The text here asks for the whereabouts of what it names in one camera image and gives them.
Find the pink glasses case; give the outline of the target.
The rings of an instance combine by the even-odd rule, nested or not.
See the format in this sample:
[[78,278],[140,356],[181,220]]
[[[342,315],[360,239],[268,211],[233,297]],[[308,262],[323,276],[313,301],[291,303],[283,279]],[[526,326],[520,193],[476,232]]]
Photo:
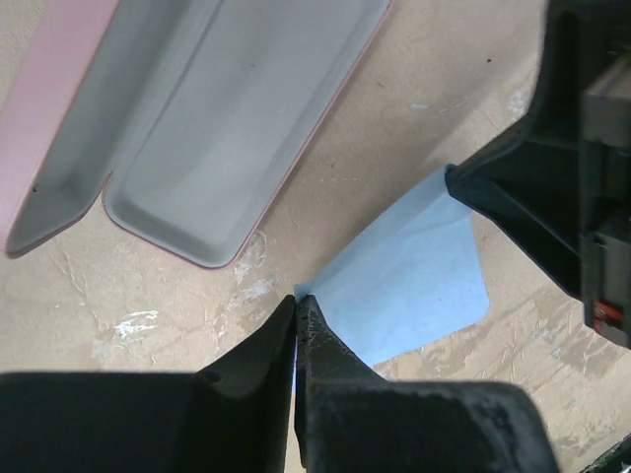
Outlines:
[[1,109],[1,247],[96,201],[199,266],[239,253],[387,1],[51,1]]

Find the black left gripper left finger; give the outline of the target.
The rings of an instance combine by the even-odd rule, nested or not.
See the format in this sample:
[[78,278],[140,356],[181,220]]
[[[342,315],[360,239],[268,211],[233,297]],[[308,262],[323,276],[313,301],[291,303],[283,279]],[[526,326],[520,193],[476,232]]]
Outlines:
[[198,372],[3,374],[2,470],[282,471],[296,308]]

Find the blue cleaning cloth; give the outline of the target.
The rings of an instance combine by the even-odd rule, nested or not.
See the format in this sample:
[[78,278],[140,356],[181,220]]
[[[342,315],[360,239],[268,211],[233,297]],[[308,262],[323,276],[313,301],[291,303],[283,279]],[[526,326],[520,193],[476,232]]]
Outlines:
[[326,323],[366,365],[477,323],[489,300],[471,210],[452,198],[446,169],[422,179],[309,281]]

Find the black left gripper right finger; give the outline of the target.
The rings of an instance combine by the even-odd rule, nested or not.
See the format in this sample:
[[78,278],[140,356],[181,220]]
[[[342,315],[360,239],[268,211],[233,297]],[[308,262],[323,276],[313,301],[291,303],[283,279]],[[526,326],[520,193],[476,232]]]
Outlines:
[[388,381],[297,308],[295,432],[309,472],[556,472],[541,418],[496,381]]

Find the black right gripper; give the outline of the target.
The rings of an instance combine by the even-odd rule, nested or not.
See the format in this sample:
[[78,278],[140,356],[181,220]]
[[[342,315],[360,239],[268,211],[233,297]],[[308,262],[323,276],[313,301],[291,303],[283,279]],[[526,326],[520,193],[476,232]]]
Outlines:
[[[630,4],[595,1],[583,35],[580,194],[585,323],[630,342]],[[562,291],[581,295],[579,20],[547,5],[524,116],[447,171],[450,195],[496,224]]]

